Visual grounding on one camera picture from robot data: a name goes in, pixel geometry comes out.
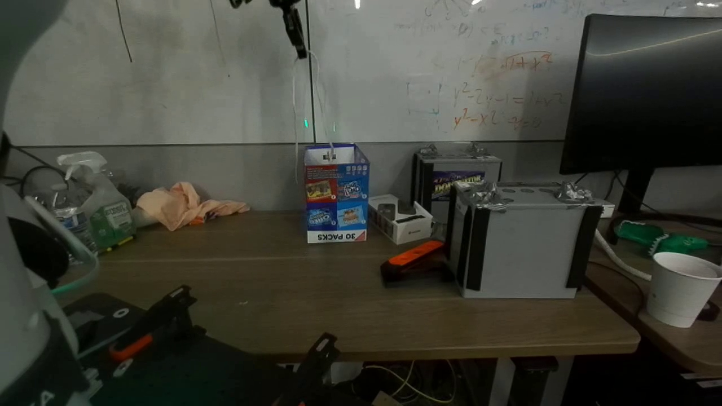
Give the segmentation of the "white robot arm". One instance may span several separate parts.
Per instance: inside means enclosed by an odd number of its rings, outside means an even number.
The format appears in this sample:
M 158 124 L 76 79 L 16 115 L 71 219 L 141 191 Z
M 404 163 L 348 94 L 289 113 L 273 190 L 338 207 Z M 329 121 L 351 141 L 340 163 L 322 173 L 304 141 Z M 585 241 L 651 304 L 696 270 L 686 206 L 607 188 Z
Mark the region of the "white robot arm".
M 68 0 L 0 0 L 0 124 L 14 79 Z M 23 262 L 10 217 L 26 206 L 0 197 L 0 396 L 1 406 L 97 406 L 76 357 L 76 335 L 59 299 Z

